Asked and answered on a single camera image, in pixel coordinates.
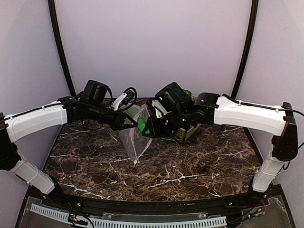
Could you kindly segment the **green cucumber toy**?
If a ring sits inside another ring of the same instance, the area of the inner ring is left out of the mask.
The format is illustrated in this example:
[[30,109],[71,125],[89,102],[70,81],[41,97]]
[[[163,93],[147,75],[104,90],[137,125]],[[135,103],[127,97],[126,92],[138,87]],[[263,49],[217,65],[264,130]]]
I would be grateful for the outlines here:
[[137,121],[138,125],[137,128],[142,133],[143,130],[149,130],[146,127],[147,120],[149,119],[150,115],[145,106],[137,107],[133,106],[128,110],[128,114]]

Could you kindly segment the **pale green plastic basket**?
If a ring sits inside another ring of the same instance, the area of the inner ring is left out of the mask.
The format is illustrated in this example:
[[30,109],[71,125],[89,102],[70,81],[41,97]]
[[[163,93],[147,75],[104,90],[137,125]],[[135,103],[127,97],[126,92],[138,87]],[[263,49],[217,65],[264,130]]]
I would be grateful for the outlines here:
[[191,126],[188,130],[180,128],[175,134],[175,139],[182,143],[186,142],[199,127],[200,124],[198,124],[196,127]]

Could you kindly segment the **clear zip top bag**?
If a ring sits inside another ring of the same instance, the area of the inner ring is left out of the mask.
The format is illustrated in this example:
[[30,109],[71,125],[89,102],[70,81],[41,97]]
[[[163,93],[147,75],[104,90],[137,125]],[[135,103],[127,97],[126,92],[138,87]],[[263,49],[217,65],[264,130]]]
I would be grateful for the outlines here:
[[[145,104],[141,106],[138,105],[133,105],[133,106],[137,106],[137,107],[145,106],[147,108],[147,105]],[[152,138],[142,136],[142,133],[139,131],[137,127],[120,130],[118,131],[118,135],[122,140],[127,155],[132,160],[133,164],[136,165],[139,161],[139,158],[144,154],[144,152],[150,146],[152,142]]]

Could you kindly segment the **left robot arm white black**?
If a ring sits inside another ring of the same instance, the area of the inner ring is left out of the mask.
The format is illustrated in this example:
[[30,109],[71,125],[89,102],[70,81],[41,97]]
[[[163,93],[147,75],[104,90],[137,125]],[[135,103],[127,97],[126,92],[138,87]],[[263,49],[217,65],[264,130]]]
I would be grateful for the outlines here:
[[106,124],[113,130],[136,127],[137,122],[126,113],[137,100],[136,89],[129,87],[116,99],[111,98],[109,103],[103,103],[105,95],[111,93],[109,86],[89,80],[84,90],[76,96],[62,97],[18,114],[1,114],[0,169],[14,173],[45,195],[53,192],[56,188],[54,181],[18,153],[16,141],[53,126],[83,120]]

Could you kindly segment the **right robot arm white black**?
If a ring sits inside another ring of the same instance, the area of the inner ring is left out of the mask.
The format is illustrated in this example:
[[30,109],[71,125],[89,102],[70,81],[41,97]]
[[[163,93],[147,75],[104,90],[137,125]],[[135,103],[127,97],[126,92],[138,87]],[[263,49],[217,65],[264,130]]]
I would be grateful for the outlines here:
[[214,93],[192,97],[173,82],[147,104],[153,114],[142,135],[149,138],[172,136],[180,128],[187,130],[199,124],[239,126],[272,134],[272,149],[253,178],[252,190],[255,192],[265,192],[301,148],[294,118],[296,110],[287,102],[282,106],[262,105]]

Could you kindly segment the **black front rail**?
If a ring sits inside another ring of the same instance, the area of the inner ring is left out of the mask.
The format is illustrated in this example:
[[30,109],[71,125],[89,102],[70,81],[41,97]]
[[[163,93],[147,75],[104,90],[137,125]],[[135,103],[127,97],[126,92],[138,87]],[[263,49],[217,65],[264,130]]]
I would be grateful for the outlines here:
[[175,215],[186,213],[207,212],[208,215],[227,215],[236,218],[243,209],[261,206],[261,200],[267,202],[273,185],[266,192],[255,192],[249,189],[246,193],[240,193],[227,197],[171,201],[171,202],[135,202],[117,201],[108,199],[95,199],[79,197],[62,192],[47,195],[42,201],[47,205],[58,204],[66,207],[69,204],[72,210],[86,215],[101,215],[104,212],[122,213],[131,215]]

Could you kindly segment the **left black frame post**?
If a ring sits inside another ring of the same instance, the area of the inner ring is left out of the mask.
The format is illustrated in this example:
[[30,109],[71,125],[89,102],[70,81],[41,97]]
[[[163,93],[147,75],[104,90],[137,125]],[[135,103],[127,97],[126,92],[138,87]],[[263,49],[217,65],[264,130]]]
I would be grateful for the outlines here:
[[64,51],[64,45],[61,37],[60,27],[59,27],[59,20],[57,17],[57,9],[56,9],[56,1],[55,0],[48,0],[48,9],[49,9],[49,15],[53,30],[53,35],[57,47],[57,53],[59,56],[60,64],[63,70],[64,78],[66,85],[68,87],[69,93],[71,96],[76,95],[76,90],[72,81],[72,77],[69,71],[69,66],[66,58],[66,53]]

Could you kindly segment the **black frame post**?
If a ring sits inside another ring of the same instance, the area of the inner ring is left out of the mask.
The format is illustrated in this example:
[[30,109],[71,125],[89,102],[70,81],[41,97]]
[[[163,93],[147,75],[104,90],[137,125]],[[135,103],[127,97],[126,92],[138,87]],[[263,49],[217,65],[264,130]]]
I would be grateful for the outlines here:
[[66,85],[68,87],[69,93],[71,96],[76,95],[76,90],[72,81],[72,77],[69,71],[69,66],[66,58],[66,53],[64,51],[64,45],[61,37],[60,27],[59,27],[59,20],[57,17],[57,9],[56,9],[56,1],[55,0],[48,0],[48,9],[49,9],[49,15],[53,30],[53,35],[57,47],[57,53],[59,56],[60,64],[63,70],[64,78]]
[[231,93],[231,97],[234,99],[236,99],[236,97],[237,97],[237,94],[238,94],[238,91],[239,91],[239,88],[240,88],[240,85],[241,85],[241,82],[243,79],[244,71],[246,68],[247,59],[249,56],[252,38],[253,38],[254,30],[255,30],[258,3],[259,3],[259,0],[251,1],[251,10],[250,10],[250,15],[249,15],[246,39],[245,39],[245,43],[244,43],[244,48],[243,48],[239,68],[237,71],[237,76],[236,76],[234,86],[232,89],[232,93]]

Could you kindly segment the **right black frame post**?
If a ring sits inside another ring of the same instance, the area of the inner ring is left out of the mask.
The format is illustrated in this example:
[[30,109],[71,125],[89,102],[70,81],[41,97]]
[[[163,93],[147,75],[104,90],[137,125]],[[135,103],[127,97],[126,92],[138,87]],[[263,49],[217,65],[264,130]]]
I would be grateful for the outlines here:
[[241,85],[241,82],[243,79],[244,71],[246,68],[247,59],[249,56],[252,38],[253,38],[254,30],[255,30],[258,3],[259,3],[259,0],[251,1],[251,10],[250,10],[250,15],[249,15],[246,39],[245,39],[245,43],[244,43],[244,48],[243,48],[239,68],[237,71],[237,76],[236,76],[234,86],[232,89],[232,93],[231,93],[231,97],[234,99],[236,99],[236,97],[237,97],[237,94],[238,94],[238,91],[239,91],[239,88],[240,88],[240,85]]

